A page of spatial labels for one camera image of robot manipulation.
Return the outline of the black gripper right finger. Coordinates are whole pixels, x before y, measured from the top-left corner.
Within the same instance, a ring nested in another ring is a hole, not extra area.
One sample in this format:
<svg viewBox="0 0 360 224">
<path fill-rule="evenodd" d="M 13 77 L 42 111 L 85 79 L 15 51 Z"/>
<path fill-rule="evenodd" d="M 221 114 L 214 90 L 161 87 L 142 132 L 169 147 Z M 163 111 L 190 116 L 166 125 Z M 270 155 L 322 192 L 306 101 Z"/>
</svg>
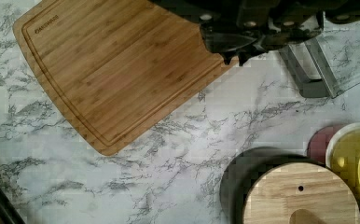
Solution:
<svg viewBox="0 0 360 224">
<path fill-rule="evenodd" d="M 256 42 L 237 50 L 239 66 L 249 59 L 292 44 L 300 44 L 315 38 L 321 31 L 290 31 L 274 35 L 264 35 Z"/>
</svg>

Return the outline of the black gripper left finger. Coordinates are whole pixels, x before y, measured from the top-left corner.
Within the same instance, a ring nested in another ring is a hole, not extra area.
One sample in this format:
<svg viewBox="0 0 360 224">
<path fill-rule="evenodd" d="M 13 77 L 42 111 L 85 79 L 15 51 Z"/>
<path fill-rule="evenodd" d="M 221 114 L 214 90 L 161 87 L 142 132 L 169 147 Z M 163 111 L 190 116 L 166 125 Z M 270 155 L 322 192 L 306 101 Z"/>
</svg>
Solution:
<svg viewBox="0 0 360 224">
<path fill-rule="evenodd" d="M 253 56 L 256 38 L 251 35 L 221 26 L 201 25 L 200 31 L 206 49 L 213 54 L 219 54 L 225 65 L 229 65 L 234 57 L 238 58 L 239 65 L 244 65 Z"/>
</svg>

